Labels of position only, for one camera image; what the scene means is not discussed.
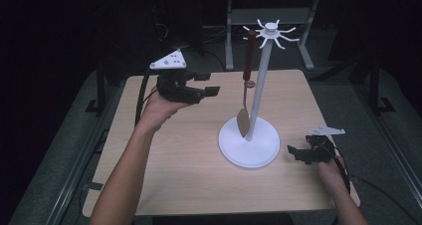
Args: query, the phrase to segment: wooden spatula handle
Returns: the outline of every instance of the wooden spatula handle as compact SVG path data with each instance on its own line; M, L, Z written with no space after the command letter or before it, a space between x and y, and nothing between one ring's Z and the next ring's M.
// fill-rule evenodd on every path
M246 65L243 71L243 80L249 81L251 79L252 60L254 59L255 39L257 33L251 29L248 31L248 48L246 50Z

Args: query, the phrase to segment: hanging utensil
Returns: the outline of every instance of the hanging utensil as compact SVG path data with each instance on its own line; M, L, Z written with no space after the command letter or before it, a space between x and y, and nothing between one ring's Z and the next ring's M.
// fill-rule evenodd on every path
M243 108L239 111L237 115L237 123L240 133L243 137L248 134L249 131L249 113L246 107L246 95L248 88L253 88L255 83L250 81L251 79L251 71L252 71L252 60L254 58L254 48L255 48L255 39L257 37L257 33L255 30L248 31L248 48L246 51L246 64L245 69L243 71L243 80L244 80L244 87L243 87Z

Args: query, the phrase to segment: wooden table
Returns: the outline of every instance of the wooden table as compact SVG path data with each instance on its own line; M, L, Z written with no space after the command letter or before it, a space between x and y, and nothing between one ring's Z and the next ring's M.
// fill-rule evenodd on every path
M253 72L251 80L256 80ZM104 184L132 133L142 77L127 80L93 182ZM150 88L156 82L151 77ZM217 97L175 114L155 135L136 215L220 214L332 209L314 165L296 161L287 145L309 148L308 130L324 124L303 73L268 71L259 117L279 132L281 148L269 165L239 167L218 145L222 125L242 108L242 73L215 73L208 82L189 87L220 86ZM248 107L254 90L248 90ZM100 195L90 189L84 215L90 217ZM354 188L351 195L359 205Z

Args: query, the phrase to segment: right hand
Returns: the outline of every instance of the right hand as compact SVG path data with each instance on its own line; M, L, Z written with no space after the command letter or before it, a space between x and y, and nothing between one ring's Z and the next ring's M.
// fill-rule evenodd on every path
M156 87L152 88L151 93L152 95L146 103L138 124L144 128L152 129L153 132L158 131L165 121L178 110L190 106L190 104L168 101L159 94Z
M336 157L341 165L344 167L344 160L342 157ZM347 188L344 184L344 181L341 177L340 171L338 170L337 165L334 160L331 159L328 162L319 162L317 164L317 171L319 178L325 186L326 191L333 196L337 192L347 192Z

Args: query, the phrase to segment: white hook rack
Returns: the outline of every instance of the white hook rack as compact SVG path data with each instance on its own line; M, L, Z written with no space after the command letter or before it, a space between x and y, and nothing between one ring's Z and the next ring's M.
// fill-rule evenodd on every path
M277 20L276 23L266 23L265 26L259 19L257 21L262 28L261 30L256 30L259 33L257 38L263 37L264 42L260 47L260 49L263 49L263 52L261 55L257 86L255 87L248 133L245 137L240 134L237 120L234 117L223 125L219 134L219 143L223 154L233 163L248 168L257 168L269 164L280 150L280 137L277 130L269 122L258 117L273 40L276 41L277 46L281 49L285 48L280 45L277 40L278 38L289 42L299 40L290 39L281 35L282 33L290 33L296 28L287 31L278 30L280 20Z

